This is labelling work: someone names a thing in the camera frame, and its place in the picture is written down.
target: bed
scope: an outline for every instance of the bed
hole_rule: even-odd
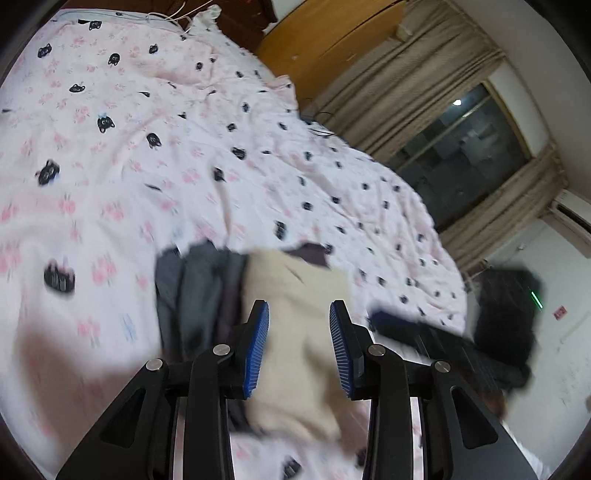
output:
[[[159,355],[154,263],[171,245],[315,242],[349,276],[354,322],[380,305],[465,329],[461,276],[419,195],[302,122],[290,79],[207,13],[182,34],[59,12],[14,64],[0,109],[0,412],[46,478]],[[59,174],[42,184],[52,164]],[[53,261],[75,273],[71,296],[45,287]],[[238,480],[282,478],[289,457],[302,479],[361,478],[337,443],[236,434],[232,455]]]

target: glass pane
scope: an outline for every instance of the glass pane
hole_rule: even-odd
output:
[[[479,86],[475,89],[478,90],[476,95],[466,96],[467,111],[483,99],[482,89],[484,87]],[[446,121],[457,119],[451,109],[446,114],[449,114]],[[443,123],[441,117],[437,122]],[[401,176],[423,198],[436,228],[442,231],[494,192],[526,162],[505,115],[489,98],[405,168]]]
[[[404,145],[404,147],[394,155],[394,158],[390,161],[390,167],[396,170],[396,168],[400,167],[405,160],[419,153],[431,140],[444,132],[447,127],[453,124],[456,120],[459,120],[463,115],[466,115],[479,102],[488,96],[489,93],[484,86],[477,85],[466,95],[456,99],[455,103],[451,104],[447,110],[431,122],[425,130]]]

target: wooden headboard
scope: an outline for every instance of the wooden headboard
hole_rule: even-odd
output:
[[[181,14],[190,12],[205,1],[186,0]],[[182,4],[183,0],[70,0],[64,7],[102,8],[140,13],[159,12],[172,15]],[[217,19],[220,30],[238,45],[253,52],[264,37],[262,31],[269,23],[277,22],[271,0],[215,0],[200,10],[205,10],[213,4],[222,7],[222,14]]]

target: white cord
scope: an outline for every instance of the white cord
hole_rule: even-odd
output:
[[[58,16],[54,17],[52,20],[59,20],[61,17],[63,17],[64,15],[69,15],[73,13],[74,9],[71,9],[70,11],[64,11],[64,12],[60,12]],[[134,17],[132,15],[126,15],[126,12],[120,12],[122,13],[122,15],[113,15],[111,13],[107,13],[107,12],[97,12],[96,9],[81,9],[81,8],[76,8],[76,13],[89,13],[89,14],[97,14],[100,15],[101,17],[112,17],[112,18],[124,18],[127,20],[133,20],[133,21],[146,21],[146,18],[142,18],[142,17]],[[152,20],[158,21],[158,22],[170,22],[170,20],[165,20],[164,18],[153,18]]]
[[[193,10],[191,10],[188,14],[184,14],[182,17],[178,17],[175,18],[174,20],[182,20],[183,18],[187,18],[189,15],[191,15],[193,12],[196,12],[197,10],[199,10],[200,8],[205,7],[205,5],[210,4],[211,2],[213,2],[213,0],[209,0],[208,2],[205,2],[203,5],[199,5],[199,7],[194,8]]]
[[[176,20],[174,20],[173,18],[166,17],[164,14],[161,14],[161,13],[159,13],[159,12],[151,12],[151,13],[149,13],[148,15],[158,15],[159,17],[162,17],[162,18],[152,18],[152,19],[150,19],[150,18],[146,17],[144,20],[147,22],[147,24],[148,24],[150,27],[151,27],[151,25],[150,25],[150,20],[156,20],[156,21],[158,21],[158,22],[170,22],[170,23],[172,23],[172,24],[176,25],[176,26],[179,28],[179,30],[182,30],[182,29],[183,29],[183,27],[181,27],[180,23],[178,23],[178,22],[177,22]]]
[[[172,20],[173,17],[178,14],[183,8],[184,6],[187,4],[187,2],[183,2],[183,4],[181,5],[181,8],[179,8],[175,13],[173,13],[172,15],[168,15],[166,17],[163,16],[163,14],[161,14],[160,12],[150,12],[148,14],[146,14],[146,20],[148,21],[148,25],[150,24],[150,15],[158,15],[159,17],[164,17],[165,20]]]

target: folded clothes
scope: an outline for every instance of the folded clothes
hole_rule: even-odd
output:
[[[184,257],[166,250],[156,263],[156,309],[164,356],[194,359],[225,341],[240,312],[240,280],[246,255],[217,250],[206,241]]]
[[[337,439],[343,392],[329,327],[334,300],[349,301],[347,275],[279,251],[251,254],[243,281],[243,320],[257,299],[271,321],[258,386],[246,402],[251,427],[303,438]]]

